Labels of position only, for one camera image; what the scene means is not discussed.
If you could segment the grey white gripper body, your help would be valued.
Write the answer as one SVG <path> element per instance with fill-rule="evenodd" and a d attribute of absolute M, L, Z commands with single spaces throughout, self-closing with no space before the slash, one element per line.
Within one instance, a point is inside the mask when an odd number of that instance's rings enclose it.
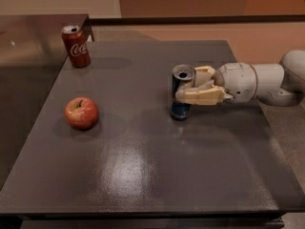
<path fill-rule="evenodd" d="M 225 89 L 225 99 L 232 103 L 250 101 L 256 90 L 254 69 L 245 63 L 227 63 L 216 70 L 214 84 Z"/>

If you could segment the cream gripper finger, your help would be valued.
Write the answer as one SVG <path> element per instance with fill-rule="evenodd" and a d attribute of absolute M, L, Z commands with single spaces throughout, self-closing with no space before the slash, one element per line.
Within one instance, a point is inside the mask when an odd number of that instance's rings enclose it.
<path fill-rule="evenodd" d="M 223 87 L 213 84 L 211 88 L 189 88 L 185 91 L 183 100 L 190 105 L 214 106 L 232 97 Z"/>
<path fill-rule="evenodd" d="M 195 88 L 211 88 L 214 84 L 215 69 L 211 66 L 193 67 L 192 86 Z"/>

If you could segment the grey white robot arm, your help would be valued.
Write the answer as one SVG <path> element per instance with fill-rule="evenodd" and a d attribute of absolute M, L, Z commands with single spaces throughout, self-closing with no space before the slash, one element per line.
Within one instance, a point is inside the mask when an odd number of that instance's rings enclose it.
<path fill-rule="evenodd" d="M 178 65 L 173 77 L 173 99 L 182 104 L 213 106 L 257 99 L 271 106 L 295 106 L 305 95 L 305 52 L 287 52 L 277 64 L 236 62 L 217 69 Z"/>

